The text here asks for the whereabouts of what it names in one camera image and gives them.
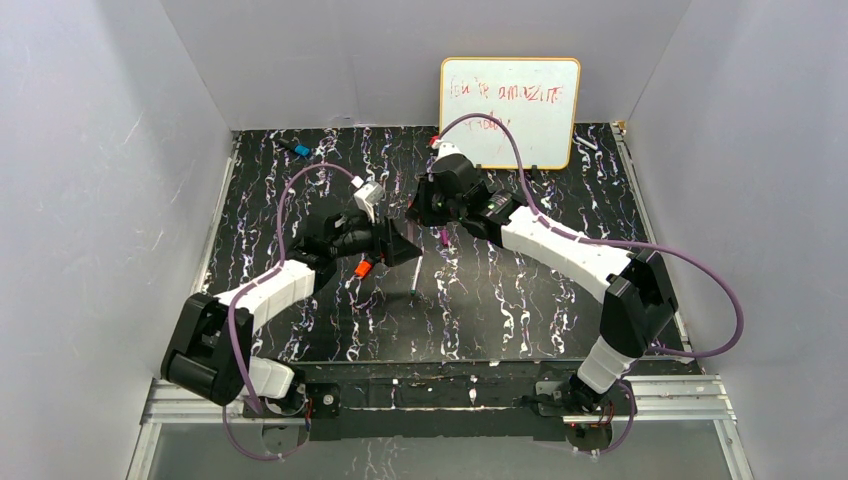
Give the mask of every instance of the orange cap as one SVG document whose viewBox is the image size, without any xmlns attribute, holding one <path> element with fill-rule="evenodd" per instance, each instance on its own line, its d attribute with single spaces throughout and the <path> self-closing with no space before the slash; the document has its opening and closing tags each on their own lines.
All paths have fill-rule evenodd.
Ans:
<svg viewBox="0 0 848 480">
<path fill-rule="evenodd" d="M 363 260 L 363 261 L 359 262 L 359 266 L 356 267 L 356 270 L 354 270 L 353 273 L 355 273 L 356 276 L 359 277 L 359 278 L 364 278 L 365 275 L 368 275 L 368 272 L 371 271 L 372 266 L 373 265 L 368 263 L 367 260 Z"/>
</svg>

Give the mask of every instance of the gray wall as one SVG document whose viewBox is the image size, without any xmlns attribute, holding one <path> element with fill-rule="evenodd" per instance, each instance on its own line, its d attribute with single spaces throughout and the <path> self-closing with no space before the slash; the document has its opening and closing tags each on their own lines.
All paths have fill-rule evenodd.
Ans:
<svg viewBox="0 0 848 480">
<path fill-rule="evenodd" d="M 234 130 L 438 123 L 450 56 L 573 56 L 579 121 L 627 118 L 689 0 L 162 0 Z"/>
<path fill-rule="evenodd" d="M 124 478 L 231 137 L 155 0 L 0 6 L 0 478 Z"/>
<path fill-rule="evenodd" d="M 748 313 L 708 363 L 758 478 L 845 478 L 848 4 L 695 0 L 631 119 L 660 239 L 729 277 Z M 676 269 L 696 347 L 722 294 Z"/>
</svg>

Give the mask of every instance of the white marker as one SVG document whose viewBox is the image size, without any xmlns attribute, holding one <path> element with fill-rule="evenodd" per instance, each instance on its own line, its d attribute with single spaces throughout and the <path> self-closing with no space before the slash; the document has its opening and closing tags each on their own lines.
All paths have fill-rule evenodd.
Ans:
<svg viewBox="0 0 848 480">
<path fill-rule="evenodd" d="M 421 261 L 424 256 L 418 257 L 418 263 L 415 265 L 415 273 L 412 275 L 412 288 L 409 289 L 410 295 L 415 295 L 415 287 L 418 286 L 418 276 L 421 275 Z"/>
</svg>

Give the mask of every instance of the whiteboard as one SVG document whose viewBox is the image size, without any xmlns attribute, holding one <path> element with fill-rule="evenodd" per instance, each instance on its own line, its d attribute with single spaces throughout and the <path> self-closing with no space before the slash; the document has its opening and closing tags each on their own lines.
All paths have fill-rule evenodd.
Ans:
<svg viewBox="0 0 848 480">
<path fill-rule="evenodd" d="M 439 130 L 466 113 L 488 113 L 506 124 L 525 168 L 568 165 L 580 62 L 574 58 L 451 57 L 442 62 Z M 474 118 L 445 140 L 475 165 L 516 168 L 506 135 Z"/>
</svg>

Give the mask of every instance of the blue object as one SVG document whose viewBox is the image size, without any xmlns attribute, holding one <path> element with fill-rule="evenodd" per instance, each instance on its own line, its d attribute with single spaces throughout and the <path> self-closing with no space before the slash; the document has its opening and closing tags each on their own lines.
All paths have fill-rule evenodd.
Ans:
<svg viewBox="0 0 848 480">
<path fill-rule="evenodd" d="M 308 157 L 312 153 L 312 151 L 309 148 L 304 147 L 303 145 L 298 145 L 294 147 L 294 153 L 300 155 L 301 157 Z"/>
</svg>

